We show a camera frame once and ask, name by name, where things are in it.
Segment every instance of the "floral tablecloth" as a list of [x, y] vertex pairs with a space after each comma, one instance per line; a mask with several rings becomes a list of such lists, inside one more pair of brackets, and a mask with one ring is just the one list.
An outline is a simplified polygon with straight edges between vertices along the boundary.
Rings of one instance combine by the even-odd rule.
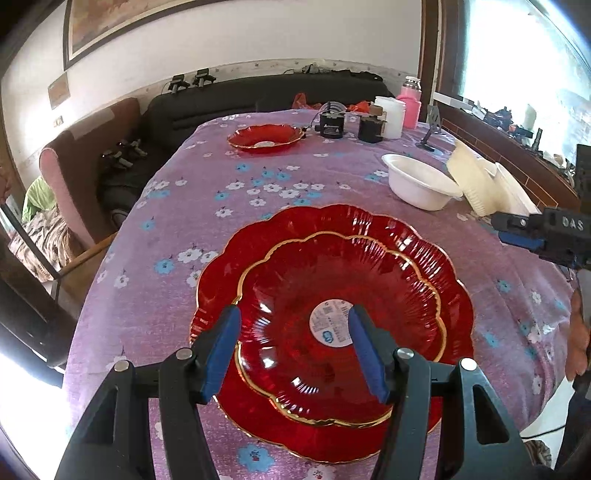
[[[436, 154], [414, 146], [425, 125], [370, 145], [356, 139], [359, 120], [348, 114], [341, 140], [312, 132], [269, 156], [239, 153], [226, 142], [239, 127], [308, 125], [314, 114], [252, 113], [208, 122], [155, 175], [105, 257], [78, 322], [64, 382], [72, 426], [114, 362], [159, 362], [187, 345], [200, 272], [238, 229], [284, 207], [332, 203], [399, 218], [448, 253], [475, 308], [476, 360], [520, 429], [539, 415], [564, 375], [571, 287], [562, 274], [502, 245], [464, 201], [424, 212], [390, 191], [382, 155], [407, 154], [446, 171], [450, 134], [432, 136]], [[157, 402], [150, 409], [155, 470], [168, 478]], [[316, 465], [242, 433], [215, 402], [199, 411], [223, 480], [362, 480], [375, 463], [376, 457]], [[438, 434], [435, 429], [427, 443], [425, 478], [433, 476]]]

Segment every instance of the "white wall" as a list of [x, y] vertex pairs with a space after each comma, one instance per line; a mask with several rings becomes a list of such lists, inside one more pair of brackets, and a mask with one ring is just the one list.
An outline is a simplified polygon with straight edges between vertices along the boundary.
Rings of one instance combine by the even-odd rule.
[[[68, 69], [71, 98], [52, 111], [47, 87], [63, 73], [65, 9], [34, 31], [2, 78], [17, 166], [74, 121], [177, 73], [292, 58], [418, 69], [421, 0], [230, 0], [168, 15], [98, 48]], [[60, 115], [64, 125], [53, 127]]]

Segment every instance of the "red glass bowl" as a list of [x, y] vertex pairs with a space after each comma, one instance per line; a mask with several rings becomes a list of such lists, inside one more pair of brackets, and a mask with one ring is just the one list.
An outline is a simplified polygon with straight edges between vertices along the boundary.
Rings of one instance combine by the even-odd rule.
[[[237, 232], [223, 254], [209, 263], [200, 277], [191, 339], [211, 328], [223, 307], [236, 300], [241, 275], [263, 259], [271, 248], [285, 240], [304, 239], [323, 230], [345, 236], [367, 235], [386, 248], [412, 258], [422, 277], [440, 295], [441, 319], [447, 329], [441, 361], [453, 364], [464, 356], [473, 356], [470, 339], [472, 304], [447, 255], [439, 247], [421, 239], [404, 222], [372, 215], [348, 205], [286, 209], [270, 220], [253, 223]], [[236, 362], [230, 363], [218, 400], [226, 415], [250, 435], [283, 445], [293, 453], [317, 462], [350, 462], [376, 453], [387, 427], [386, 422], [354, 429], [338, 425], [318, 427], [294, 421], [279, 413], [268, 398], [248, 387]], [[438, 422], [440, 415], [440, 402], [434, 399], [430, 428]]]
[[253, 125], [236, 130], [228, 137], [228, 143], [240, 150], [266, 153], [293, 145], [304, 134], [304, 129], [291, 125]]
[[354, 304], [367, 306], [378, 327], [429, 360], [445, 349], [437, 290], [406, 255], [365, 235], [323, 231], [287, 240], [242, 278], [238, 369], [294, 420], [366, 427], [389, 417], [350, 346]]

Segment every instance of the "metal screw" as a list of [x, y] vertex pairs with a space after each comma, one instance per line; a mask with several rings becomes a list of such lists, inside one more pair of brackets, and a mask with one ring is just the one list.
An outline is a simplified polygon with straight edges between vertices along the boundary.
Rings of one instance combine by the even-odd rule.
[[127, 360], [119, 360], [115, 364], [116, 372], [125, 372], [129, 368], [129, 362]]
[[410, 348], [399, 348], [396, 350], [396, 355], [403, 360], [408, 360], [414, 357], [414, 352]]
[[187, 360], [193, 356], [193, 351], [190, 348], [181, 348], [176, 355], [179, 360]]
[[470, 372], [473, 372], [478, 367], [478, 364], [472, 358], [462, 358], [460, 365], [464, 370], [468, 370]]

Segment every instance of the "pink bottle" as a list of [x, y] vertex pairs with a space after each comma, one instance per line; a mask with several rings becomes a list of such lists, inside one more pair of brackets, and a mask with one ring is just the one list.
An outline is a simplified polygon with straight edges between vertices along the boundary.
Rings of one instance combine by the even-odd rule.
[[406, 77], [398, 100], [406, 104], [404, 114], [404, 128], [415, 129], [418, 124], [418, 114], [421, 110], [421, 81], [416, 77]]

